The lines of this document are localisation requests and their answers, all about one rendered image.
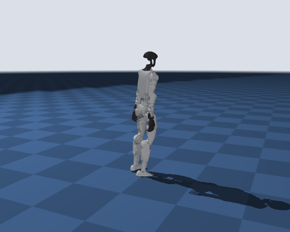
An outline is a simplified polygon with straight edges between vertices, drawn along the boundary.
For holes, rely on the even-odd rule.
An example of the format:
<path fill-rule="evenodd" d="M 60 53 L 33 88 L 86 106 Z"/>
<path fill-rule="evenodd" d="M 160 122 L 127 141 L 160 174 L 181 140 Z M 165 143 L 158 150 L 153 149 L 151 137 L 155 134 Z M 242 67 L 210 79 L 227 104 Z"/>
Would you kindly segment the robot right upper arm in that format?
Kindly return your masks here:
<path fill-rule="evenodd" d="M 151 96 L 151 94 L 155 94 L 154 91 L 156 89 L 156 85 L 157 85 L 157 81 L 159 79 L 159 76 L 155 73 L 150 73 L 150 76 L 149 76 L 149 80 L 150 80 L 150 86 L 149 86 L 149 98 Z"/>

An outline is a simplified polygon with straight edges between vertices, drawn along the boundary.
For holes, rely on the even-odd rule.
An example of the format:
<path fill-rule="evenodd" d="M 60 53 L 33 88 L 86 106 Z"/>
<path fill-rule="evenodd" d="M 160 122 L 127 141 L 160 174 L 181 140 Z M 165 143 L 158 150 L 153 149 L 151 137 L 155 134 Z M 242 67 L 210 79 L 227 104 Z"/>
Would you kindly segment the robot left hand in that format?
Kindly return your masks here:
<path fill-rule="evenodd" d="M 137 105 L 135 104 L 135 105 L 134 105 L 134 109 L 136 109 L 136 107 L 137 107 Z M 138 120 L 138 119 L 137 119 L 137 116 L 135 115 L 135 110 L 134 110 L 133 113 L 132 113 L 132 120 L 133 120 L 133 121 L 136 121 L 136 122 L 137 122 L 137 120 Z"/>

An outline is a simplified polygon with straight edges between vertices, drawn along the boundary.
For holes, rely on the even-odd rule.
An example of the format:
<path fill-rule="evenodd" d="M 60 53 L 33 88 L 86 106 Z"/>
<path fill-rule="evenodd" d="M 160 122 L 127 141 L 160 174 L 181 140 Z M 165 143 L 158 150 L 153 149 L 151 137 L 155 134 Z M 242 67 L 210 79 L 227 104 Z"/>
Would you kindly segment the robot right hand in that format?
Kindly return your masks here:
<path fill-rule="evenodd" d="M 148 131 L 148 132 L 151 132 L 151 131 L 154 130 L 155 122 L 154 122 L 153 118 L 154 118 L 154 117 L 151 117 L 151 114 L 148 113 L 149 127 L 148 127 L 148 130 L 146 130 L 146 131 Z"/>

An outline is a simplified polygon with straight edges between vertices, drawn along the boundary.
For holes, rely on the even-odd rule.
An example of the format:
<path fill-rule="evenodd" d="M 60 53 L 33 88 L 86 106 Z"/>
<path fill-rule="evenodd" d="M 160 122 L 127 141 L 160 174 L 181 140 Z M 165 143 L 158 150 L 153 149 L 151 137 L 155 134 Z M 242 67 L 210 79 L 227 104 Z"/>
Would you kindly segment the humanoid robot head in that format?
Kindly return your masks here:
<path fill-rule="evenodd" d="M 146 67 L 143 69 L 143 71 L 150 71 L 151 67 L 155 66 L 156 63 L 156 58 L 158 57 L 158 55 L 154 52 L 146 52 L 143 56 L 144 58 L 147 58 L 147 60 L 150 61 L 150 64 L 147 64 Z M 154 63 L 152 64 L 152 59 L 154 61 Z"/>

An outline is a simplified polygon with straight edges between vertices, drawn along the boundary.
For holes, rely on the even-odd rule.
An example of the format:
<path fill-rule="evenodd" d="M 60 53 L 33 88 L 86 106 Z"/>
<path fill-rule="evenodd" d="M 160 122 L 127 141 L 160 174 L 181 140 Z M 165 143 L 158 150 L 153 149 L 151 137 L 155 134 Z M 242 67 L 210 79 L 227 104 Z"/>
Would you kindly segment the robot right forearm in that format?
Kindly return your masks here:
<path fill-rule="evenodd" d="M 151 117 L 154 116 L 154 104 L 156 100 L 156 94 L 151 94 L 150 100 L 148 101 L 148 113 L 151 114 Z"/>

